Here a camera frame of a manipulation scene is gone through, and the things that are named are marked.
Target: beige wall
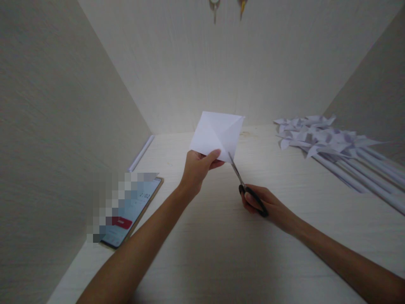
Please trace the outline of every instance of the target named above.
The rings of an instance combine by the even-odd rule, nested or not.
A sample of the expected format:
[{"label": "beige wall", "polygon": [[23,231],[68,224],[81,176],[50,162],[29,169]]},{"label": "beige wall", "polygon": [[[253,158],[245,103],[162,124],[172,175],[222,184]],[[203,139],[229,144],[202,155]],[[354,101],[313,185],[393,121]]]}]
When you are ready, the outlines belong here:
[{"label": "beige wall", "polygon": [[337,127],[388,141],[374,149],[405,165],[405,8],[325,112],[333,113]]},{"label": "beige wall", "polygon": [[402,0],[78,0],[153,133],[323,113]]},{"label": "beige wall", "polygon": [[44,303],[82,246],[93,172],[151,134],[79,4],[0,1],[0,302]]}]

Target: red button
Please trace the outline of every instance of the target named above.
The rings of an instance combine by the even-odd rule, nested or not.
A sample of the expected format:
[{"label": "red button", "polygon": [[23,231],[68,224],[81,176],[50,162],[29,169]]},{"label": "red button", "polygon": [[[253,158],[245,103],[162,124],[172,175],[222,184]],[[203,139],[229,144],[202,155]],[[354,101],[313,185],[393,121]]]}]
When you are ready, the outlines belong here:
[{"label": "red button", "polygon": [[123,217],[121,217],[116,223],[116,225],[118,227],[121,227],[124,229],[129,229],[131,227],[131,224],[132,224],[132,221],[124,219]]}]

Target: white paper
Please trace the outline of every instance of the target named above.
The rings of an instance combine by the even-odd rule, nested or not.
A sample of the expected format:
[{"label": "white paper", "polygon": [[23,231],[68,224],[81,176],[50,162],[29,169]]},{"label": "white paper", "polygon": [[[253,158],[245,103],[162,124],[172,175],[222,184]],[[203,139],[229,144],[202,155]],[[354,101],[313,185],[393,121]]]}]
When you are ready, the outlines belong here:
[{"label": "white paper", "polygon": [[320,152],[357,158],[358,148],[381,144],[364,135],[357,135],[356,132],[333,128],[331,124],[335,119],[335,115],[329,119],[321,115],[313,115],[291,120],[285,118],[275,120],[274,122],[280,125],[278,136],[283,138],[280,148],[282,150],[288,146],[309,148],[306,158]]},{"label": "white paper", "polygon": [[228,152],[232,158],[235,157],[244,119],[244,116],[204,111],[191,140],[190,149],[204,155],[221,149],[218,159],[230,163]]}]

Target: folded paper square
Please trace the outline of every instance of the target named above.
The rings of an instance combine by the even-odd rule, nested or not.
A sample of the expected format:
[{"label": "folded paper square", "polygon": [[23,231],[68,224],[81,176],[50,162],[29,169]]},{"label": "folded paper square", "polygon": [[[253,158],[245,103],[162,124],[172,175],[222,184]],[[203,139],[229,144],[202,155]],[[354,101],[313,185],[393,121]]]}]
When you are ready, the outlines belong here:
[{"label": "folded paper square", "polygon": [[204,111],[191,140],[190,149],[204,155],[221,149],[218,159],[230,163],[228,152],[232,158],[235,157],[244,119],[244,116]]}]

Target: table surface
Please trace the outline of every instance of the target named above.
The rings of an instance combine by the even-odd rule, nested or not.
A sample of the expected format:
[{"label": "table surface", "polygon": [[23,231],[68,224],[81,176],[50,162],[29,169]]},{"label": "table surface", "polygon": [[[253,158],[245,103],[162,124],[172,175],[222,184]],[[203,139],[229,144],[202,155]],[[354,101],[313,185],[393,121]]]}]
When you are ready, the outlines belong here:
[{"label": "table surface", "polygon": [[[359,194],[293,147],[275,125],[242,129],[235,163],[247,183],[266,186],[293,212],[343,245],[404,277],[405,217]],[[158,135],[135,172],[165,182],[139,228],[178,185],[193,133]],[[364,303],[293,237],[249,214],[230,164],[210,171],[134,294],[151,303]],[[112,251],[84,243],[48,303],[74,303]]]}]

